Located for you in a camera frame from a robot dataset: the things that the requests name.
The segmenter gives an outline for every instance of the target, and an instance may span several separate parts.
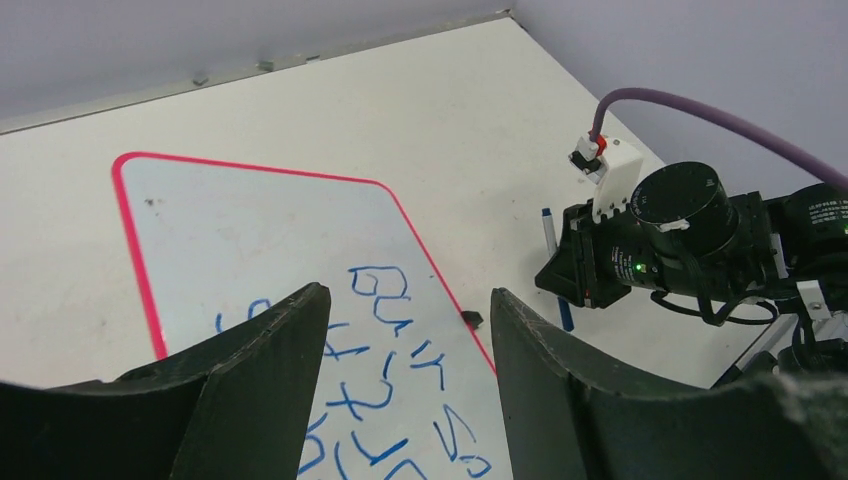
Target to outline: table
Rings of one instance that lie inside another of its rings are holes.
[[[507,18],[0,136],[0,378],[111,380],[154,359],[110,179],[134,150],[379,180],[464,309],[488,319],[507,287],[556,322],[532,281],[540,211],[591,197],[566,155],[596,103]],[[616,119],[605,133],[645,152],[643,174],[662,165]],[[611,355],[698,386],[761,330],[709,327],[647,292],[574,320]],[[481,336],[491,350],[488,322]]]

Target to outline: marker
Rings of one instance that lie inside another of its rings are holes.
[[[550,208],[542,209],[542,226],[545,227],[545,240],[548,243],[548,255],[553,257],[556,254],[556,229],[554,229],[554,217],[551,216]],[[562,297],[557,297],[559,304],[559,316],[562,318],[562,329],[566,332],[574,330],[574,320],[571,318],[571,310],[568,308],[568,302]]]

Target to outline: whiteboard marker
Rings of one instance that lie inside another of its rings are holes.
[[[556,229],[554,229],[554,217],[551,216],[550,208],[542,209],[542,226],[545,228],[545,241],[548,244],[548,256],[553,257],[556,254]],[[562,329],[566,332],[574,330],[574,320],[571,318],[571,310],[568,308],[568,302],[562,297],[557,297],[559,304],[559,316],[562,319]]]

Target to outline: white plastic bracket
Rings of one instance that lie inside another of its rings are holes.
[[[633,190],[639,184],[642,154],[633,145],[617,138],[608,138],[601,156],[600,180],[595,187],[592,219],[601,223],[602,216],[612,218],[616,210],[623,212]]]
[[[824,293],[821,291],[821,285],[818,280],[805,280],[797,282],[798,293],[801,294],[801,300],[804,302],[804,308],[807,309],[807,314],[813,320],[827,320],[831,317],[830,309],[827,308],[827,303],[824,301]]]

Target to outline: red border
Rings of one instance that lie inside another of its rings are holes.
[[[112,182],[115,184],[115,192],[118,196],[118,207],[121,210],[121,219],[124,222],[124,231],[127,235],[127,243],[129,244],[130,248],[130,256],[132,257],[133,266],[135,267],[135,276],[136,280],[138,281],[138,288],[141,293],[141,303],[144,306],[144,313],[147,316],[147,326],[150,329],[150,338],[153,341],[153,351],[155,352],[157,359],[161,360],[167,357],[168,349],[165,346],[165,339],[162,337],[162,326],[159,322],[159,313],[157,312],[156,304],[153,301],[153,291],[150,288],[150,279],[147,276],[147,269],[144,266],[144,257],[141,254],[141,245],[138,242],[138,232],[136,231],[135,222],[133,221],[132,217],[132,211],[130,210],[129,200],[127,199],[127,191],[124,185],[124,179],[121,176],[121,170],[123,169],[124,165],[130,160],[138,157],[170,160],[174,162],[197,163],[201,165],[212,165],[215,167],[224,168],[256,170],[260,172],[301,175],[304,177],[323,178],[326,180],[338,180],[343,182],[368,183],[371,185],[376,185],[382,188],[383,190],[389,192],[389,195],[392,196],[392,200],[394,200],[395,205],[397,205],[401,215],[403,215],[403,219],[406,220],[406,224],[409,225],[409,229],[412,230],[412,234],[415,235],[415,239],[418,241],[418,245],[421,246],[421,250],[424,251],[424,255],[427,257],[427,260],[430,262],[430,265],[433,267],[433,270],[439,277],[439,281],[442,282],[442,286],[448,293],[448,296],[450,297],[451,302],[453,302],[453,306],[456,308],[457,313],[462,313],[462,308],[460,308],[459,302],[456,301],[456,297],[453,295],[453,292],[451,292],[447,282],[445,282],[445,278],[442,276],[442,272],[439,271],[439,267],[436,266],[436,262],[433,261],[433,257],[430,256],[430,252],[427,250],[427,247],[424,246],[424,242],[421,240],[421,236],[418,235],[418,231],[415,230],[415,226],[412,225],[412,221],[406,214],[406,210],[404,210],[403,206],[400,204],[397,195],[395,195],[395,192],[393,192],[392,189],[376,180],[342,177],[339,175],[329,175],[326,173],[303,172],[300,170],[290,170],[287,168],[272,168],[260,165],[245,165],[233,162],[221,162],[218,160],[207,160],[203,158],[179,157],[175,155],[164,155],[161,153],[130,152],[121,155],[115,160],[115,163],[112,164]],[[486,349],[483,348],[483,344],[480,342],[480,338],[477,336],[477,332],[475,332],[474,329],[471,328],[471,326],[468,324],[466,324],[466,327],[468,327],[468,332],[471,333],[471,337],[474,339],[474,343],[477,344],[477,348],[480,349],[480,353],[483,354],[483,357],[486,359],[486,362],[489,364],[489,367],[492,369],[492,372],[495,372],[495,364],[492,362],[492,359],[489,357],[489,354],[486,352]]]

